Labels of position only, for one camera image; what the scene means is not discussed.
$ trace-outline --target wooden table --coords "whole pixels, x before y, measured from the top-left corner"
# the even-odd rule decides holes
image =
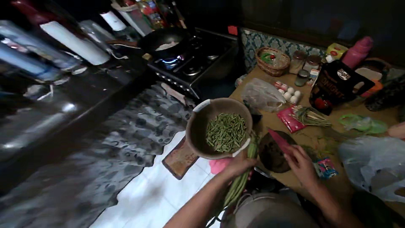
[[[268,74],[266,74],[264,71],[262,71],[258,66],[256,66],[249,74],[248,76],[243,80],[242,84],[236,88],[236,90],[230,95],[230,98],[233,98],[235,100],[242,101],[241,99],[241,93],[245,85],[252,80],[253,78],[259,78],[261,80],[264,80],[266,82],[272,82],[272,81],[281,81],[288,86],[292,86],[295,90],[300,90],[303,94],[303,97],[301,101],[299,102],[299,105],[302,106],[311,106],[309,104],[309,94],[311,92],[311,87],[310,86],[304,86],[304,87],[297,87],[294,85],[294,81],[296,79],[296,75],[294,74],[287,74],[283,75],[281,77],[271,77]],[[264,136],[267,133],[266,127],[270,127],[273,130],[279,130],[279,131],[284,131],[286,133],[290,133],[287,127],[284,125],[283,122],[277,117],[276,113],[277,112],[266,112],[266,111],[260,111],[263,115],[263,118],[261,122],[259,123],[259,128],[261,131],[261,136]],[[348,108],[348,109],[340,109],[340,110],[333,110],[331,115],[328,117],[328,119],[332,122],[332,127],[334,130],[343,132],[344,128],[343,126],[338,122],[338,119],[340,116],[343,114],[358,114],[361,116],[369,116],[381,121],[384,121],[388,126],[392,126],[394,124],[397,124],[397,115],[398,115],[398,110],[397,108],[391,108],[391,109],[386,109],[380,112],[371,112],[368,109],[365,108],[364,105],[357,106],[355,108]],[[297,142],[299,145],[308,145],[312,148],[322,148],[324,147],[324,142],[320,140],[318,143],[318,136],[323,137],[323,132],[321,127],[315,127],[315,126],[307,126],[306,128],[291,134],[292,138]],[[334,155],[328,155],[331,160],[333,161],[333,164],[336,168],[336,170],[339,172],[339,175],[334,176],[330,178],[327,181],[324,181],[324,184],[331,190],[331,192],[339,199],[339,201],[345,205],[348,206],[350,204],[350,199],[351,196],[354,192],[354,189],[351,187],[350,181],[347,178],[346,172],[344,171],[344,168],[341,165],[341,162],[337,156],[337,151],[335,152]],[[308,192],[302,187],[298,179],[295,177],[294,173],[290,170],[285,173],[274,173],[266,168],[263,167],[262,164],[260,164],[261,168],[268,172],[271,176],[276,178],[279,182],[283,183],[285,186],[290,187],[293,189],[295,192],[301,194],[305,198],[313,201],[313,199],[310,197]]]

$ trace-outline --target patterned wall tile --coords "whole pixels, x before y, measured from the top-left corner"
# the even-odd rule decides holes
[[[296,50],[305,51],[307,55],[320,55],[324,56],[326,49],[312,47],[297,41],[275,37],[270,34],[240,28],[243,52],[245,57],[245,68],[250,72],[256,66],[256,50],[261,47],[273,47],[286,53],[290,58]]]

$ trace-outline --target frying pan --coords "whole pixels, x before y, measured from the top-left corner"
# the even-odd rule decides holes
[[[141,48],[145,53],[149,53],[153,57],[160,59],[175,58],[186,51],[188,38],[190,34],[183,28],[161,28],[155,30],[148,35],[142,37],[137,44],[128,41],[109,41],[113,45],[129,45],[132,47]],[[162,44],[171,43],[172,41],[178,42],[173,47],[156,51]]]

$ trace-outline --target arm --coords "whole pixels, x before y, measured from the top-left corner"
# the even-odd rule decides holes
[[[231,163],[212,178],[195,194],[164,226],[164,228],[205,227],[209,215],[221,192],[230,181],[256,164],[255,159],[247,159],[246,151],[239,153]]]
[[[318,203],[323,215],[338,228],[363,228],[363,224],[351,212],[344,210],[327,187],[319,181],[305,150],[301,146],[293,146],[289,150],[294,156],[284,154],[284,157],[300,182]]]

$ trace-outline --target chopped green bean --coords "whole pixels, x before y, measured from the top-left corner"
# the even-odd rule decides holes
[[[246,136],[245,122],[239,114],[219,114],[208,123],[206,132],[208,145],[221,153],[239,148]]]

